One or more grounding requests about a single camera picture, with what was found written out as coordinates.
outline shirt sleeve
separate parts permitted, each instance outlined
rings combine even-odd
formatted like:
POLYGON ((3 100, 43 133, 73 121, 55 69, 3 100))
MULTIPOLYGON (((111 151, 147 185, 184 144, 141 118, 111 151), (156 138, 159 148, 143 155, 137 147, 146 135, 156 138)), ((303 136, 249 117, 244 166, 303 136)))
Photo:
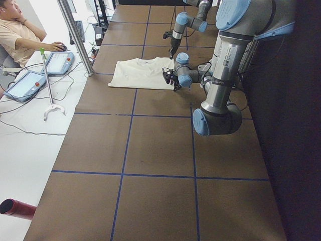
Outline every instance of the shirt sleeve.
POLYGON ((10 48, 16 49, 16 40, 21 38, 20 35, 14 33, 6 26, 0 25, 0 44, 7 45, 10 48))

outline brown table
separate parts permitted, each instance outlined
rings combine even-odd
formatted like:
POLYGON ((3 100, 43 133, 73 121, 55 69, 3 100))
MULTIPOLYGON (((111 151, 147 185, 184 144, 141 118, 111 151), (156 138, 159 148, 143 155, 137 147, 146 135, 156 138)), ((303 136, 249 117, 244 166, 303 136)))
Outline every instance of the brown table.
MULTIPOLYGON (((25 241, 285 240, 248 108, 236 133, 201 137, 198 84, 107 85, 117 61, 169 56, 173 10, 117 6, 25 241)), ((206 33, 182 40, 192 66, 212 57, 215 14, 206 33)), ((246 106, 241 91, 231 100, 246 106)))

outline white t-shirt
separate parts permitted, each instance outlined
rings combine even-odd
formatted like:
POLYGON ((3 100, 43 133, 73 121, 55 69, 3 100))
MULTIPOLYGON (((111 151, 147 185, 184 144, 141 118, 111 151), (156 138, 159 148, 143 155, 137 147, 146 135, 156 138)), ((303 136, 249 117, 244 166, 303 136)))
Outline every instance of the white t-shirt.
POLYGON ((0 44, 16 63, 19 63, 21 67, 24 67, 34 53, 34 50, 26 49, 24 47, 16 48, 17 38, 25 38, 40 42, 40 39, 34 32, 20 22, 0 19, 0 44))
POLYGON ((166 84, 163 68, 174 69, 174 60, 170 58, 131 59, 118 61, 111 87, 170 89, 174 86, 166 84))

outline red cylinder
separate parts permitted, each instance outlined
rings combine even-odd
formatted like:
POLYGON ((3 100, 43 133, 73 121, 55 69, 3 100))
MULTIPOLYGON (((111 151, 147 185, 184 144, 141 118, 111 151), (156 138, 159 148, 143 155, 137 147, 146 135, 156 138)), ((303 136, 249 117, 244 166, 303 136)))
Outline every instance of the red cylinder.
POLYGON ((36 208, 24 202, 7 199, 0 204, 0 213, 31 220, 34 217, 36 208))

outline person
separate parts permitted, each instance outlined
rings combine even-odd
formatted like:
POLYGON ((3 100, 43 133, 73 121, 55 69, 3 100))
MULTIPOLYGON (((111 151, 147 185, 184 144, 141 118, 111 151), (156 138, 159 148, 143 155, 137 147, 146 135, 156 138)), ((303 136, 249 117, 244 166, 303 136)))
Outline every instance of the person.
POLYGON ((0 0, 0 44, 21 67, 39 48, 63 51, 62 42, 42 43, 46 35, 45 31, 24 17, 16 1, 0 0))

